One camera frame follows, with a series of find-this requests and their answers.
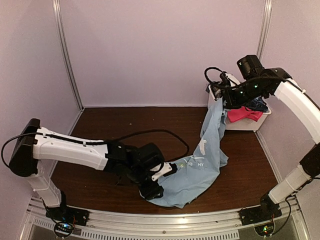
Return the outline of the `light blue printed t-shirt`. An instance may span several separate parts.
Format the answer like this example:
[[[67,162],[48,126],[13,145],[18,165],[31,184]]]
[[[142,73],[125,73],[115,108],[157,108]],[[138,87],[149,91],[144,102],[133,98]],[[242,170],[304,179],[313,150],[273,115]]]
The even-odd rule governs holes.
[[[220,146],[226,130],[226,117],[222,99],[208,108],[200,141],[193,154],[173,162],[177,172],[159,178],[158,183],[164,189],[163,196],[150,200],[150,203],[182,209],[214,183],[220,175],[220,168],[226,166],[229,159]]]

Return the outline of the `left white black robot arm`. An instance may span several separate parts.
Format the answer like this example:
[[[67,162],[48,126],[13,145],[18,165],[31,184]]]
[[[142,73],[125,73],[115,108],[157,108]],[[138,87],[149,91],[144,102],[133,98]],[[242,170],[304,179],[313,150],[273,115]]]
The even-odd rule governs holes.
[[[77,164],[128,177],[146,200],[163,196],[164,189],[158,179],[174,169],[153,143],[134,147],[113,140],[71,137],[41,127],[37,118],[32,118],[14,140],[9,169],[27,178],[45,206],[61,222],[69,221],[72,211],[66,207],[65,195],[47,175],[41,160]]]

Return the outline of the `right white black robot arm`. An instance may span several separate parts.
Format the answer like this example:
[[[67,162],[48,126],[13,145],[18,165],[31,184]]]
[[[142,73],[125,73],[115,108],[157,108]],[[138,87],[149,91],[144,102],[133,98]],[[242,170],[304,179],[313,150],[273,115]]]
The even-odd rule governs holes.
[[[274,96],[294,113],[315,143],[298,166],[261,197],[256,216],[266,221],[276,213],[280,202],[320,174],[320,108],[284,69],[265,68],[256,55],[241,58],[237,66],[244,78],[242,83],[236,83],[225,71],[220,74],[223,105],[227,109],[239,109],[257,97]]]

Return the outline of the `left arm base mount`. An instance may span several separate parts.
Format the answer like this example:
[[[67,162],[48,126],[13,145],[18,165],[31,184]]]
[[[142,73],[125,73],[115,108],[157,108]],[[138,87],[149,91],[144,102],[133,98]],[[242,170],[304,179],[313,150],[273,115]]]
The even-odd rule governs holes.
[[[76,226],[85,227],[89,219],[88,210],[73,207],[45,207],[47,218],[54,222],[53,232],[59,238],[69,237]]]

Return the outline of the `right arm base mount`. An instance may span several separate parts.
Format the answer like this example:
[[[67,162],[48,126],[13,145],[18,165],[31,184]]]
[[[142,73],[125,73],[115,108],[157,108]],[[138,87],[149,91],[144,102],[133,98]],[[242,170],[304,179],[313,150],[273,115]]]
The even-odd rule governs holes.
[[[260,205],[243,207],[238,214],[243,226],[253,225],[255,233],[264,238],[271,237],[276,232],[275,218],[282,216],[279,207],[264,211]]]

